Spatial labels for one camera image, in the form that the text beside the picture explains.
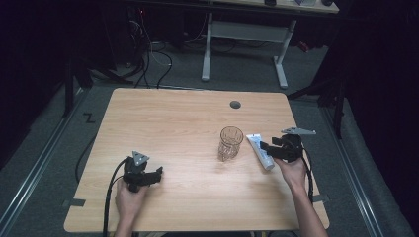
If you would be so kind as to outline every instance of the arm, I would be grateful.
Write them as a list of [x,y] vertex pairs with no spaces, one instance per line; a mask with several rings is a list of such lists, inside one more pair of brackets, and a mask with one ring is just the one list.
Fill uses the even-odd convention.
[[291,163],[275,159],[275,162],[280,166],[291,189],[301,236],[328,236],[305,191],[305,167],[302,159]]
[[118,192],[116,197],[117,209],[120,214],[115,237],[130,237],[136,217],[141,210],[142,202],[148,187],[141,187],[138,193],[132,193],[128,184],[123,180],[117,182]]

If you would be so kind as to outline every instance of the metal rail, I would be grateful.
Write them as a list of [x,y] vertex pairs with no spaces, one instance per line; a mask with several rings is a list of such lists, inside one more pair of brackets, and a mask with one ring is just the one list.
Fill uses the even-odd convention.
[[325,108],[319,109],[325,120],[329,123],[327,127],[329,129],[330,134],[333,137],[336,147],[339,150],[344,167],[345,176],[348,179],[349,186],[351,187],[355,201],[357,202],[358,208],[360,209],[361,216],[364,218],[367,229],[370,232],[370,236],[384,236],[381,227],[379,226],[379,223],[377,221],[376,215],[374,214],[370,200],[364,192],[364,188],[361,185],[361,182],[357,176],[357,173],[355,172],[354,167],[352,166],[351,160],[349,159],[345,146],[343,145],[342,141],[336,137],[336,133],[333,129],[332,115]]
[[25,181],[19,187],[18,192],[15,197],[9,204],[7,210],[3,213],[0,219],[0,236],[8,236],[10,230],[13,227],[16,219],[19,217],[22,209],[24,208],[26,202],[37,186],[39,180],[42,177],[43,172],[45,171],[55,149],[56,144],[60,140],[63,132],[68,126],[68,123],[71,121],[74,112],[81,102],[85,99],[88,91],[79,89],[76,93],[76,103],[72,112],[65,118],[62,118],[57,128],[53,132],[51,138],[47,142],[45,148],[43,149],[40,157],[32,168],[31,172],[25,179]]

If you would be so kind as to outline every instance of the tube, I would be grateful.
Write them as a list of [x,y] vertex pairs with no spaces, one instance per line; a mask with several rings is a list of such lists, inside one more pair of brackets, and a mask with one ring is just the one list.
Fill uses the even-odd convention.
[[272,156],[269,156],[265,150],[261,149],[260,142],[262,141],[262,136],[260,134],[249,134],[246,135],[249,139],[250,144],[258,155],[259,161],[262,163],[265,170],[272,170],[274,165],[274,159]]

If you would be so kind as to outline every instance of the forearm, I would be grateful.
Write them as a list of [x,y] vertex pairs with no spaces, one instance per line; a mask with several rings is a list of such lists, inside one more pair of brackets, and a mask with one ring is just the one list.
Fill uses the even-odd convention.
[[120,219],[115,232],[115,237],[130,237],[132,235],[132,226],[134,218],[123,218]]
[[328,236],[305,189],[293,189],[292,193],[301,236]]

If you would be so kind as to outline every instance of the electronic equipment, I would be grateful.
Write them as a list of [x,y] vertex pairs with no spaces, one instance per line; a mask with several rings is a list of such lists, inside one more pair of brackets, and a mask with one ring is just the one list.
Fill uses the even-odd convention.
[[305,130],[297,127],[291,127],[282,130],[285,133],[281,138],[272,137],[272,143],[275,146],[270,146],[268,143],[261,141],[261,149],[266,150],[268,155],[286,160],[287,162],[295,161],[302,156],[302,144],[300,135],[314,135],[313,130]]
[[104,211],[104,228],[103,236],[108,237],[108,221],[109,221],[109,206],[111,202],[111,192],[112,186],[117,181],[115,176],[117,175],[118,170],[122,165],[124,165],[124,175],[120,178],[123,178],[124,182],[128,183],[128,189],[137,193],[140,187],[150,186],[155,183],[159,183],[161,180],[161,175],[163,174],[163,167],[160,167],[156,172],[145,173],[145,167],[147,166],[147,161],[150,158],[139,152],[132,151],[132,157],[126,157],[115,169],[114,175],[111,178],[109,183],[108,191],[106,193],[105,199],[105,211]]
[[285,160],[289,163],[295,161],[298,158],[302,159],[305,166],[305,172],[308,178],[308,198],[310,199],[311,203],[313,203],[311,159],[308,156],[308,153],[305,151],[307,153],[307,159],[309,163],[308,166],[302,153],[302,150],[304,150],[304,148],[302,147],[300,135],[314,135],[316,134],[316,132],[315,130],[305,130],[298,127],[290,127],[288,129],[282,130],[281,132],[285,133],[285,135],[283,135],[281,138],[272,137],[272,143],[275,146],[271,146],[268,143],[261,141],[260,147],[261,149],[265,150],[268,155],[274,158]]
[[158,168],[156,172],[145,173],[147,160],[150,158],[136,151],[132,151],[132,156],[126,158],[123,176],[131,192],[137,193],[141,186],[150,186],[160,182],[163,167]]

